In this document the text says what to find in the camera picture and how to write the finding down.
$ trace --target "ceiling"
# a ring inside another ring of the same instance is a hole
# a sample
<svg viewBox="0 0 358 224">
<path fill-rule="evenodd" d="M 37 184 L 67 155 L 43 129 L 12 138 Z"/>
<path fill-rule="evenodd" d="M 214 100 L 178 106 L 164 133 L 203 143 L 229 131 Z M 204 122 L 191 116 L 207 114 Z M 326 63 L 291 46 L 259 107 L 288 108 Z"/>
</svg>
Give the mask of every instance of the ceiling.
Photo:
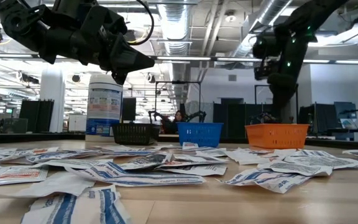
<svg viewBox="0 0 358 224">
<path fill-rule="evenodd" d="M 236 50 L 239 44 L 242 42 L 244 33 L 242 35 L 242 29 L 244 26 L 244 21 L 249 15 L 258 13 L 260 8 L 261 0 L 253 1 L 241 1 L 241 0 L 225 0 L 227 1 L 226 12 L 232 10 L 232 15 L 235 17 L 234 21 L 227 21 L 227 16 L 222 16 L 222 21 L 220 27 L 218 26 L 218 20 L 220 18 L 220 9 L 223 6 L 223 0 L 219 1 L 217 6 L 217 13 L 214 18 L 211 18 L 211 8 L 213 8 L 214 0 L 202 0 L 198 1 L 198 4 L 191 7 L 191 21 L 189 23 L 190 34 L 185 40 L 190 45 L 190 50 L 188 55 L 200 56 L 203 48 L 204 37 L 207 33 L 208 22 L 211 19 L 214 19 L 213 27 L 219 27 L 216 38 L 212 41 L 212 33 L 209 35 L 208 43 L 213 42 L 211 47 L 210 55 L 216 54 L 225 54 L 230 55 L 231 52 Z M 45 0 L 45 4 L 52 5 L 53 1 Z M 307 1 L 294 0 L 292 1 L 290 7 L 296 8 L 299 5 L 302 5 Z M 100 4 L 105 4 L 106 1 L 99 0 Z M 149 3 L 150 8 L 155 7 L 154 4 Z M 127 22 L 129 29 L 133 29 L 135 36 L 139 39 L 144 35 L 144 32 L 147 32 L 150 27 L 150 18 L 146 13 L 126 13 L 125 10 L 119 9 L 116 7 L 111 8 L 113 11 L 119 10 L 119 14 L 123 16 Z M 358 10 L 358 1 L 351 0 L 345 7 L 341 8 L 341 12 L 352 12 Z M 325 30 L 332 29 L 342 29 L 339 33 L 346 31 L 346 28 L 349 27 L 349 20 L 354 19 L 358 14 L 345 14 L 345 16 L 339 17 L 337 14 L 330 18 L 327 23 L 324 24 Z M 286 17 L 281 16 L 281 19 L 277 21 L 282 21 Z M 142 52 L 146 55 L 166 55 L 165 39 L 162 30 L 162 19 L 158 12 L 154 14 L 155 19 L 155 28 L 152 34 L 152 37 L 146 43 L 140 46 L 134 46 L 135 49 Z M 15 40 L 11 40 L 3 31 L 3 41 L 0 44 L 0 54 L 26 54 L 33 53 L 29 49 L 23 47 L 21 44 L 17 43 Z M 333 38 L 325 39 L 326 37 L 320 37 L 322 41 L 334 41 Z M 358 59 L 358 43 L 353 44 L 348 47 L 310 47 L 308 51 L 308 58 L 348 58 L 348 59 Z M 41 79 L 42 70 L 47 66 L 46 62 L 43 62 L 39 59 L 34 60 L 8 60 L 6 58 L 0 58 L 0 106 L 18 106 L 17 101 L 20 101 L 22 98 L 33 98 L 36 99 L 39 97 L 39 85 L 28 84 L 20 81 L 18 78 L 18 71 L 26 75 L 30 75 L 36 79 Z M 59 61 L 55 63 L 56 67 L 59 67 L 63 70 L 66 75 L 66 113 L 83 113 L 86 112 L 86 99 L 88 96 L 87 87 L 89 85 L 90 76 L 92 74 L 105 73 L 97 65 L 88 65 L 83 66 L 79 62 L 64 62 Z M 157 63 L 153 68 L 140 70 L 132 72 L 128 75 L 124 89 L 127 89 L 124 93 L 125 96 L 135 96 L 138 97 L 138 113 L 146 114 L 148 110 L 154 108 L 154 83 L 149 83 L 146 80 L 147 75 L 154 75 L 157 81 L 171 81 L 172 76 L 170 75 L 170 64 L 169 63 Z M 71 80 L 73 75 L 79 75 L 81 81 L 75 83 Z M 198 78 L 197 75 L 190 75 L 189 80 L 196 81 Z M 171 85 L 166 85 L 162 89 L 161 95 L 158 97 L 157 109 L 166 114 L 172 114 L 177 109 L 178 99 L 175 98 L 174 89 Z M 183 87 L 182 91 L 186 93 L 186 87 Z"/>
</svg>

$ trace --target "wooden table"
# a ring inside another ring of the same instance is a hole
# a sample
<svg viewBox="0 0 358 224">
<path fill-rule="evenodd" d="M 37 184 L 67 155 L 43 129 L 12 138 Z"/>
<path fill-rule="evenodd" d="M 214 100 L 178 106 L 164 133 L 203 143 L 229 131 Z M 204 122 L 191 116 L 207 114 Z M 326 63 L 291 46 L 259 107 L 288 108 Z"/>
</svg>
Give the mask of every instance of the wooden table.
<svg viewBox="0 0 358 224">
<path fill-rule="evenodd" d="M 45 141 L 0 144 L 0 147 L 53 147 L 84 149 L 100 145 L 84 141 Z M 236 148 L 246 145 L 222 144 Z M 340 149 L 306 146 L 341 154 Z M 122 163 L 128 159 L 114 159 Z M 330 177 L 315 177 L 277 194 L 258 186 L 233 187 L 215 179 L 231 179 L 255 166 L 231 161 L 223 177 L 207 177 L 202 185 L 118 187 L 134 223 L 355 223 L 358 224 L 358 170 L 335 170 Z M 28 184 L 7 185 L 21 189 Z M 34 199 L 0 199 L 0 223 L 20 223 Z"/>
</svg>

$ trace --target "black robotic arm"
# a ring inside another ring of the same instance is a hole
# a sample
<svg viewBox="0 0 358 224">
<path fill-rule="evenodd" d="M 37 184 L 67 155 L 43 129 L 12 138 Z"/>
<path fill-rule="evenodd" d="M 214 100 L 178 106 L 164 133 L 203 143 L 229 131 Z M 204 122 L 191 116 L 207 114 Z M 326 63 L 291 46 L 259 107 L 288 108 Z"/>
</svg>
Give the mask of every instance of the black robotic arm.
<svg viewBox="0 0 358 224">
<path fill-rule="evenodd" d="M 123 85 L 129 72 L 154 66 L 154 60 L 129 46 L 124 39 L 124 18 L 97 0 L 56 0 L 29 7 L 24 0 L 0 0 L 5 33 L 40 58 L 53 64 L 57 55 L 93 63 L 111 71 Z"/>
<path fill-rule="evenodd" d="M 261 33 L 253 46 L 255 57 L 262 59 L 255 68 L 255 79 L 267 78 L 273 93 L 274 110 L 283 108 L 296 92 L 296 81 L 309 42 L 316 42 L 315 32 L 327 18 L 348 0 L 312 0 L 295 9 L 273 34 Z M 278 57 L 278 60 L 267 60 Z"/>
</svg>

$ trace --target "orange basket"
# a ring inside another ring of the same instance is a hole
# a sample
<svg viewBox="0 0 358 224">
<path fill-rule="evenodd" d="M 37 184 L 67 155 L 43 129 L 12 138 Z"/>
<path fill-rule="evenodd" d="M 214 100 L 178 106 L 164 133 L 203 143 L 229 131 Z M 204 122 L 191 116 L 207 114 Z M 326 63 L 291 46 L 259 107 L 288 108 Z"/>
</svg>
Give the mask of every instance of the orange basket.
<svg viewBox="0 0 358 224">
<path fill-rule="evenodd" d="M 303 149 L 308 124 L 255 124 L 246 126 L 249 144 L 266 149 Z"/>
</svg>

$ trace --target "computer monitor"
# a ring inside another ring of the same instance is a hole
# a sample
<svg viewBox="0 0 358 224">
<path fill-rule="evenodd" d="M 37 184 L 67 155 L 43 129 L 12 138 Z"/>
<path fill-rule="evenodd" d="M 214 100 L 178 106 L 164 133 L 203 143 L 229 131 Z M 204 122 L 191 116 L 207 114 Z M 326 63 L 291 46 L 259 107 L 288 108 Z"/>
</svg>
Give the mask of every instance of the computer monitor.
<svg viewBox="0 0 358 224">
<path fill-rule="evenodd" d="M 344 111 L 356 110 L 356 105 L 351 102 L 334 102 L 337 119 L 357 119 L 357 113 L 344 113 Z"/>
<path fill-rule="evenodd" d="M 134 121 L 136 118 L 136 98 L 122 99 L 122 120 Z"/>
</svg>

